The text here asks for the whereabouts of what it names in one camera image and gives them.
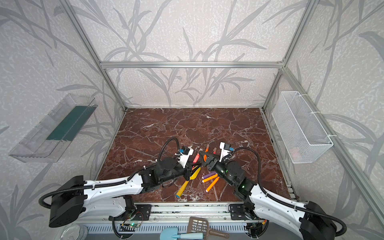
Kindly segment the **red marker pen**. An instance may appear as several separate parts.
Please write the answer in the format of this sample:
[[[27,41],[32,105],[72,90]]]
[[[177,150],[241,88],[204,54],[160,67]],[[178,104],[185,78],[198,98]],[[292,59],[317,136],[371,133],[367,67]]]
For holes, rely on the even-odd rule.
[[[197,155],[195,156],[194,160],[193,160],[193,163],[196,163],[200,158],[200,153],[197,153]]]

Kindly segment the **orange marker pen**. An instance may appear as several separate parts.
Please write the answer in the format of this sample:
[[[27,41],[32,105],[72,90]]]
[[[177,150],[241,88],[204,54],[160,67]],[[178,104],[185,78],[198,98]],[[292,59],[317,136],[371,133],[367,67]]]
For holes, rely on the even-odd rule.
[[[209,147],[210,147],[210,144],[207,144],[205,153],[207,153],[209,151]],[[204,155],[204,161],[205,162],[207,161],[207,155]]]

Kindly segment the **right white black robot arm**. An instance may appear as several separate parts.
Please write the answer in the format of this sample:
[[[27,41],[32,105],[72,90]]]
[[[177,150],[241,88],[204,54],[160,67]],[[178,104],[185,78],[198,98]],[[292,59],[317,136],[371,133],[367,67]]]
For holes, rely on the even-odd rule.
[[[267,191],[261,182],[248,179],[239,163],[224,163],[220,156],[204,151],[200,156],[206,158],[204,167],[234,188],[234,195],[243,201],[243,210],[249,219],[268,220],[303,240],[333,240],[347,232],[342,220],[326,214],[316,203],[295,202]]]

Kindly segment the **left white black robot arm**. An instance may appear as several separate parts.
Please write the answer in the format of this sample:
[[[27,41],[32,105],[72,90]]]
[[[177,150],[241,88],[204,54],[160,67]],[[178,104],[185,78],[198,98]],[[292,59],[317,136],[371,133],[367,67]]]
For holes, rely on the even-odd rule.
[[[182,165],[176,158],[167,157],[128,177],[85,181],[83,176],[75,176],[56,191],[41,196],[39,204],[50,210],[51,228],[92,215],[120,217],[129,209],[130,196],[154,192],[163,183],[180,177],[189,180],[200,166],[200,161]]]

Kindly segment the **orange capped marker lower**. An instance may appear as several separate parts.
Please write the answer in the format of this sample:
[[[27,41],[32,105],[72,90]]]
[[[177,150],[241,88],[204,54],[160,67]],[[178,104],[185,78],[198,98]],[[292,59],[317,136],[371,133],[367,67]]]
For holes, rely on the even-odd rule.
[[[206,193],[208,193],[214,186],[215,186],[215,184],[219,181],[219,177],[216,177],[215,179],[214,179],[214,181],[208,186],[208,188],[206,189]]]

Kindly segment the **orange capped marker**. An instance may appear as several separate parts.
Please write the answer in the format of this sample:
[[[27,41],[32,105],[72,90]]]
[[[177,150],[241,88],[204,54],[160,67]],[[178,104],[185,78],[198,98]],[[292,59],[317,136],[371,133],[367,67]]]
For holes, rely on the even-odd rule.
[[[206,178],[206,179],[203,179],[202,182],[203,182],[203,183],[206,183],[206,182],[208,182],[208,181],[210,181],[210,180],[216,179],[217,177],[218,177],[218,174],[215,174],[215,175],[210,176],[210,177],[208,177],[208,178]]]
[[[215,179],[214,179],[214,181],[208,186],[208,188],[206,189],[206,193],[208,193],[214,186],[215,186],[215,184],[219,181],[219,177],[216,177]]]

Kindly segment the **orange capped marker upper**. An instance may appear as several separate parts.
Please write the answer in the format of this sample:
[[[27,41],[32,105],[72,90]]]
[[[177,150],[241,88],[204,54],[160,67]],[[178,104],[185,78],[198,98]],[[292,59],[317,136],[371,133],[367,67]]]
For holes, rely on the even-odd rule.
[[[215,175],[210,176],[210,177],[208,177],[208,178],[206,178],[206,179],[203,179],[202,182],[203,182],[203,183],[206,183],[206,182],[208,182],[208,181],[210,181],[210,180],[216,179],[217,177],[218,177],[218,174],[215,174]]]

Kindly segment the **purple capped marker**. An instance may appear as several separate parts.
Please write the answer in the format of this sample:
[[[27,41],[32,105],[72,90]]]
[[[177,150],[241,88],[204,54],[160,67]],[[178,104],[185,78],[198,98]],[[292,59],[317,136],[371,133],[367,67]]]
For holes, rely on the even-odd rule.
[[[207,179],[207,178],[209,178],[209,177],[211,177],[211,176],[214,176],[214,175],[216,175],[217,173],[216,172],[211,172],[211,173],[209,173],[209,174],[206,174],[206,175],[204,175],[204,176],[202,176],[202,179],[204,180],[204,179]]]

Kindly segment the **yellow toy shovel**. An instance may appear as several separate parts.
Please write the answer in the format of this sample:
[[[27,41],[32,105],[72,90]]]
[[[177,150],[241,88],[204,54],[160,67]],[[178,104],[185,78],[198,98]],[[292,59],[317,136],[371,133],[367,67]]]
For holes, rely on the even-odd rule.
[[[188,183],[189,183],[191,180],[194,180],[194,179],[198,176],[199,172],[201,171],[201,168],[200,168],[200,167],[199,167],[199,168],[195,168],[194,170],[195,170],[195,171],[194,171],[194,173],[192,174],[192,176],[190,177],[190,180],[189,180],[189,181],[185,181],[185,182],[183,183],[183,185],[181,186],[181,188],[179,189],[179,191],[176,193],[177,198],[180,198],[180,197],[182,196],[182,194],[184,193],[184,191],[185,191],[185,189],[186,189]]]

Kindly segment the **brown toy slotted spatula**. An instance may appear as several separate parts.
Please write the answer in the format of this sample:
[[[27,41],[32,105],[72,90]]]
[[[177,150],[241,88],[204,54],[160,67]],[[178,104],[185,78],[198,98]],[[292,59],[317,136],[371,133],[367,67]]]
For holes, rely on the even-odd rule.
[[[187,233],[203,233],[204,240],[207,240],[210,236],[221,237],[224,239],[230,238],[228,233],[223,233],[211,229],[208,220],[197,217],[190,217]]]

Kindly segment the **teal toy shovel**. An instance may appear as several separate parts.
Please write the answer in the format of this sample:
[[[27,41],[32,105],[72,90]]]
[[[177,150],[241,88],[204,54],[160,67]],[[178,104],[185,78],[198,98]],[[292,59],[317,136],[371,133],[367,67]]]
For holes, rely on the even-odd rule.
[[[160,234],[160,240],[203,240],[203,233],[186,233],[179,234],[177,227],[169,227],[162,230]]]

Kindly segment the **clear round dish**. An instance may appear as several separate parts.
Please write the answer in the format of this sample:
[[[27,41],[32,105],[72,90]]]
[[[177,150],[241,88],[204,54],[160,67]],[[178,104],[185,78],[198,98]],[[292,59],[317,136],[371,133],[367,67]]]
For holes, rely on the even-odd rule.
[[[88,228],[83,225],[70,225],[60,236],[60,240],[85,240],[88,235]]]

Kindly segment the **aluminium mounting rail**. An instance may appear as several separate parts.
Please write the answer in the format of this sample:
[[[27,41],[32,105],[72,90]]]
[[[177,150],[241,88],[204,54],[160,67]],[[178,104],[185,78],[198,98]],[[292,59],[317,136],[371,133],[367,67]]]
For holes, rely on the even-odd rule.
[[[203,218],[214,223],[231,222],[238,218],[234,205],[241,206],[242,202],[164,202],[139,203],[133,214],[120,216],[116,224],[130,225],[155,223],[187,223],[190,217]]]

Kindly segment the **clear plastic wall bin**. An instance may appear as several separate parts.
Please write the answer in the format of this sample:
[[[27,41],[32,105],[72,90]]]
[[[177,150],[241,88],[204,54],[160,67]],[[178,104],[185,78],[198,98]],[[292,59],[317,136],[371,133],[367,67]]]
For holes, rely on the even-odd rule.
[[[23,163],[56,163],[97,107],[94,97],[67,94],[9,155]]]

